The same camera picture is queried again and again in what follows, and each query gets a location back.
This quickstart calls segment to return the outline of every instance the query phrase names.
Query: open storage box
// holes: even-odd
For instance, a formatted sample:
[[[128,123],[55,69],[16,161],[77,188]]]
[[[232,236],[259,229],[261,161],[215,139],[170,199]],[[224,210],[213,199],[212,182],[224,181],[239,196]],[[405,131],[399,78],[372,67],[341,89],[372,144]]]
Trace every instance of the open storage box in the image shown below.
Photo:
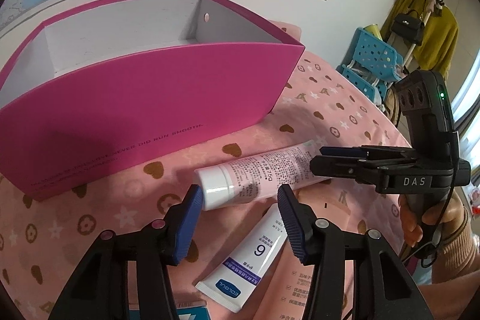
[[[304,47],[228,0],[99,0],[0,71],[0,172],[36,200],[259,122]]]

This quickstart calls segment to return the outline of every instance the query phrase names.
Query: purple stripe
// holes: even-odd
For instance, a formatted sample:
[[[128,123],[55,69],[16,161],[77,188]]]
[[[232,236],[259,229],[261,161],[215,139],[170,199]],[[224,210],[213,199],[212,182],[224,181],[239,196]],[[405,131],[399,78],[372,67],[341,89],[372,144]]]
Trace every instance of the purple stripe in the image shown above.
[[[232,270],[235,274],[241,276],[244,280],[250,282],[252,285],[258,285],[258,283],[262,279],[258,275],[252,273],[249,269],[243,267],[240,263],[236,262],[232,258],[227,258],[225,262],[223,262],[223,264],[224,266]]]

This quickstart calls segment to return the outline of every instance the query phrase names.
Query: blue logo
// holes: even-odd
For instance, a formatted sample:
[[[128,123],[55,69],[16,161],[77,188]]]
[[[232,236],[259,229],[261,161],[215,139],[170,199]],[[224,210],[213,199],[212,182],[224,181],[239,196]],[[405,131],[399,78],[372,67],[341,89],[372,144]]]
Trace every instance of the blue logo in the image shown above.
[[[233,298],[237,298],[241,293],[241,291],[234,284],[229,281],[225,281],[224,279],[218,280],[215,286],[218,290],[220,290],[220,292]]]

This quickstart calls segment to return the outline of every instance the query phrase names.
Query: device handle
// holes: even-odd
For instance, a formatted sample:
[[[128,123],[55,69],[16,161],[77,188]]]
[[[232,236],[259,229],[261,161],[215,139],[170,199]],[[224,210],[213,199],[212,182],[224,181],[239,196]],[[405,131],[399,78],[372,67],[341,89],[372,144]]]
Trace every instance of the device handle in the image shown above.
[[[422,222],[423,214],[431,207],[445,201],[448,197],[448,191],[438,191],[429,194],[407,194],[406,201],[409,204],[410,210],[417,216],[417,222],[423,231],[423,237],[421,241],[413,248],[413,251],[425,246],[419,250],[415,257],[418,259],[425,259],[430,255],[433,255],[436,251],[440,239],[442,236],[443,224],[439,224],[438,227],[429,226]]]

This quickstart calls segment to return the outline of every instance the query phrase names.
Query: hand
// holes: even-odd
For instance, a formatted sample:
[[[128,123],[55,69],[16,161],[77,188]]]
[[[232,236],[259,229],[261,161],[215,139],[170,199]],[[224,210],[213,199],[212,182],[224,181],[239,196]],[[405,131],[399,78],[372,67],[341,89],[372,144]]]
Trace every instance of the hand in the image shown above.
[[[400,221],[402,222],[405,243],[410,247],[414,247],[423,237],[422,228],[418,224],[417,216],[410,210],[407,198],[404,195],[400,195],[398,198],[398,205],[400,206]],[[421,218],[422,222],[429,226],[434,226],[440,217],[443,205],[445,205],[445,202],[440,202],[428,209]],[[462,226],[464,212],[462,201],[454,191],[441,221],[444,223],[442,230],[443,238],[447,238]]]

